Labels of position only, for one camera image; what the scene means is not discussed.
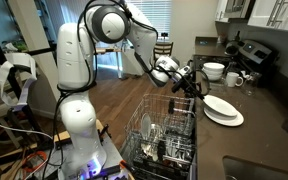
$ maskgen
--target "white bowl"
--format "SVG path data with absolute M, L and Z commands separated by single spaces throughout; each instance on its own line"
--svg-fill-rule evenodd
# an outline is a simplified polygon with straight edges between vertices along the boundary
M 202 71 L 204 71 L 206 74 L 214 75 L 214 76 L 216 76 L 216 75 L 219 76 L 219 75 L 221 75 L 221 74 L 223 73 L 223 71 L 219 71 L 219 72 L 217 72 L 217 71 L 210 71 L 210 70 L 207 70 L 207 69 L 205 69 L 205 68 L 203 68 Z
M 223 72 L 225 66 L 220 63 L 204 63 L 203 67 L 209 71 Z
M 207 74 L 206 73 L 206 75 L 208 77 L 208 80 L 210 80 L 210 81 L 218 81 L 218 80 L 220 80 L 222 78 L 222 74 L 220 74 L 220 75 L 211 75 L 211 74 Z

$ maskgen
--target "kitchen counter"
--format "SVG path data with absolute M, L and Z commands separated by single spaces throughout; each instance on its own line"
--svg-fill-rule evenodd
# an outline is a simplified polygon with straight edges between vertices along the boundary
M 288 111 L 268 90 L 257 90 L 255 97 L 241 93 L 239 87 L 210 92 L 241 112 L 244 123 L 238 127 L 213 122 L 197 100 L 199 180 L 224 180 L 226 155 L 288 171 L 288 133 L 281 128 Z
M 195 54 L 203 56 L 221 56 L 224 54 L 225 45 L 217 43 L 217 37 L 196 37 L 195 38 Z

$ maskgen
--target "dish rack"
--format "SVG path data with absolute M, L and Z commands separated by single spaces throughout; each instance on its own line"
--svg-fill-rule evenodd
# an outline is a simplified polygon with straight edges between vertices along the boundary
M 186 179 L 195 154 L 194 98 L 147 94 L 125 127 L 136 179 Z M 149 116 L 148 135 L 142 119 Z

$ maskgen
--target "mug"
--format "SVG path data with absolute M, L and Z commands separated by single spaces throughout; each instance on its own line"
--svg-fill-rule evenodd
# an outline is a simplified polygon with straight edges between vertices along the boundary
M 228 87 L 241 86 L 243 84 L 243 78 L 235 72 L 228 72 L 225 79 Z

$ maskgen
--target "kitchen cabinet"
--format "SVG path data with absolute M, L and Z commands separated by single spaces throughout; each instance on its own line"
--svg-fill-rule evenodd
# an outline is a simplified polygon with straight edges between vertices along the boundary
M 215 14 L 215 21 L 218 22 L 228 22 L 228 18 L 224 17 L 226 4 L 228 0 L 219 0 L 217 5 L 217 10 Z
M 248 25 L 288 30 L 288 0 L 256 1 Z

